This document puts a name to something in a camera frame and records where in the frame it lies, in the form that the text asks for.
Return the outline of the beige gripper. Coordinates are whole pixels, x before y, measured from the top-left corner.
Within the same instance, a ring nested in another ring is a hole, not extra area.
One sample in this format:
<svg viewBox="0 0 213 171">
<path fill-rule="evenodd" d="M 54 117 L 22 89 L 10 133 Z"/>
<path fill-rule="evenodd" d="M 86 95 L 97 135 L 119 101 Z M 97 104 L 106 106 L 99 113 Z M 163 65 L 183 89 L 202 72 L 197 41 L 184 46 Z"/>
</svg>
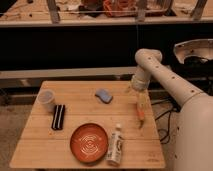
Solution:
<svg viewBox="0 0 213 171">
<path fill-rule="evenodd" d="M 135 91 L 138 91 L 138 93 L 137 93 L 137 108 L 139 110 L 142 110 L 144 108 L 146 98 L 145 98 L 144 92 L 142 92 L 142 91 L 147 89 L 148 85 L 149 85 L 148 81 L 140 80 L 135 75 L 132 76 L 131 87 Z"/>
</svg>

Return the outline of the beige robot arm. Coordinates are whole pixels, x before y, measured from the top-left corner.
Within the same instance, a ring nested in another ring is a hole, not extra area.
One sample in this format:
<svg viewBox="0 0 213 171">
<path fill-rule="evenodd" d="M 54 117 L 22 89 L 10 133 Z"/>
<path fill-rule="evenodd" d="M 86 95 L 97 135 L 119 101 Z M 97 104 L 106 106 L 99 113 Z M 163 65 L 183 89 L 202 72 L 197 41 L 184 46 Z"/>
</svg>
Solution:
<svg viewBox="0 0 213 171">
<path fill-rule="evenodd" d="M 180 106 L 173 171 L 213 171 L 213 96 L 161 64 L 162 53 L 139 49 L 131 87 L 146 90 L 153 76 Z"/>
</svg>

